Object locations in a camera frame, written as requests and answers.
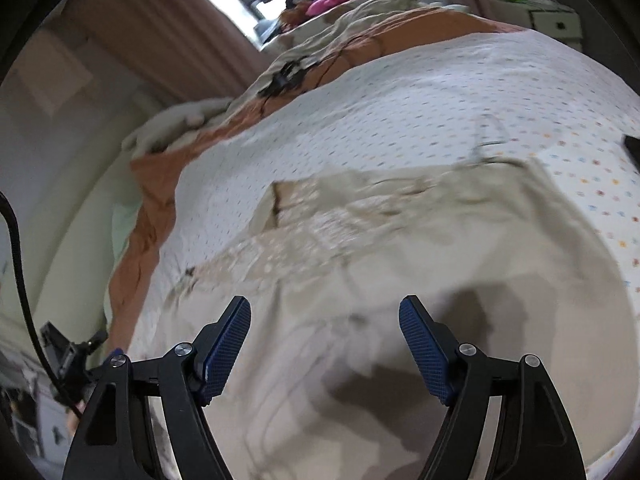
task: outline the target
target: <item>bedsheet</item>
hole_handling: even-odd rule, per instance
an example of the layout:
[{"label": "bedsheet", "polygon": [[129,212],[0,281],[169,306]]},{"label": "bedsheet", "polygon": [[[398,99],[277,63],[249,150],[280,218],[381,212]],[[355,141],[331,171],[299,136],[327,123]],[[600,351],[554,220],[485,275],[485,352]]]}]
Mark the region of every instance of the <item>bedsheet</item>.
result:
[{"label": "bedsheet", "polygon": [[[374,60],[301,95],[185,168],[175,227],[129,348],[145,356],[161,305],[184,271],[239,234],[274,180],[323,168],[391,169],[483,155],[537,157],[611,250],[640,316],[640,179],[623,134],[639,98],[617,76],[535,31],[471,34]],[[638,428],[590,465],[603,478]]]}]

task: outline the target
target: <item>metal screw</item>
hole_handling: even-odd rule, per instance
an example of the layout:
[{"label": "metal screw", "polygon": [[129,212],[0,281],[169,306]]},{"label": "metal screw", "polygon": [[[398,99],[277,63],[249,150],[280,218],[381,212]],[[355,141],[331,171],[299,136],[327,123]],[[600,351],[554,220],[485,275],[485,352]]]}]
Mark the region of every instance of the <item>metal screw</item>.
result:
[{"label": "metal screw", "polygon": [[460,353],[464,354],[464,355],[476,355],[476,347],[473,346],[471,343],[462,343],[462,345],[460,345]]},{"label": "metal screw", "polygon": [[179,356],[189,355],[191,353],[191,350],[193,350],[193,346],[191,346],[189,343],[180,343],[174,348],[175,354]]},{"label": "metal screw", "polygon": [[540,359],[538,359],[535,355],[528,355],[524,358],[524,362],[526,362],[526,364],[528,364],[529,366],[535,368],[537,366],[540,366]]},{"label": "metal screw", "polygon": [[111,361],[109,361],[111,366],[113,366],[114,368],[118,368],[119,366],[122,366],[126,362],[127,362],[127,356],[124,354],[114,355],[111,358]]}]

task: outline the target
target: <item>crumpled cloth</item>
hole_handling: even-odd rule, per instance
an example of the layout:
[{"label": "crumpled cloth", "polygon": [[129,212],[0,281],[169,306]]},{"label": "crumpled cloth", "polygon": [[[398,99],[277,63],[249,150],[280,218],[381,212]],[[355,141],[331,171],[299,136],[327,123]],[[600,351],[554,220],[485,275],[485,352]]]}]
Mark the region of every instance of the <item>crumpled cloth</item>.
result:
[{"label": "crumpled cloth", "polygon": [[176,150],[192,142],[207,121],[207,127],[215,126],[216,118],[222,122],[232,102],[231,97],[211,98],[162,110],[125,137],[122,150],[132,150],[131,158]]},{"label": "crumpled cloth", "polygon": [[[540,356],[589,464],[626,433],[638,389],[615,261],[535,160],[320,175],[271,186],[247,229],[164,305],[146,357],[231,298],[252,326],[205,409],[236,480],[417,478],[445,409],[398,326],[417,294],[461,342]],[[177,478],[159,402],[165,471]],[[490,407],[489,427],[498,405]],[[473,479],[484,478],[492,436]]]}]

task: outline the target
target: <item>orange blanket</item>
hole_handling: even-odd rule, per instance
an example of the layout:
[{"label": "orange blanket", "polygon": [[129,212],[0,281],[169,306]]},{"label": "orange blanket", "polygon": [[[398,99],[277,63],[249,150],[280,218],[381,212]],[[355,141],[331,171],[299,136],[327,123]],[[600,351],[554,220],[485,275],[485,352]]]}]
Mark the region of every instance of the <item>orange blanket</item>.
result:
[{"label": "orange blanket", "polygon": [[129,247],[109,284],[113,322],[110,348],[127,349],[145,301],[159,248],[175,222],[174,192],[182,169],[207,148],[236,136],[304,92],[330,83],[350,68],[414,46],[452,40],[475,32],[516,32],[519,27],[446,9],[415,9],[381,22],[351,38],[307,73],[302,85],[278,97],[255,98],[223,126],[200,133],[192,144],[170,153],[138,158],[131,169],[143,203]]}]

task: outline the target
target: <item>blue gripper pad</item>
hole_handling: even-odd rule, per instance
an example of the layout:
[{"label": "blue gripper pad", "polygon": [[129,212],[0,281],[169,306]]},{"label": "blue gripper pad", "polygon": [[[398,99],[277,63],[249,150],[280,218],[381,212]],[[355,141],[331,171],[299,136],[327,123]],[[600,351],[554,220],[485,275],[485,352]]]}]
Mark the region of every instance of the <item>blue gripper pad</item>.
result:
[{"label": "blue gripper pad", "polygon": [[400,303],[399,320],[400,330],[429,393],[445,406],[452,405],[456,392],[449,381],[449,362],[408,298]]},{"label": "blue gripper pad", "polygon": [[213,397],[222,393],[231,369],[244,343],[251,325],[251,306],[242,301],[232,313],[216,339],[213,348],[204,362],[204,377],[196,398],[201,406],[207,406]]},{"label": "blue gripper pad", "polygon": [[124,350],[120,347],[115,348],[111,351],[111,353],[109,355],[107,355],[107,358],[102,361],[102,364],[107,364],[109,361],[111,361],[112,357],[116,357],[116,355],[121,355],[124,354]]}]

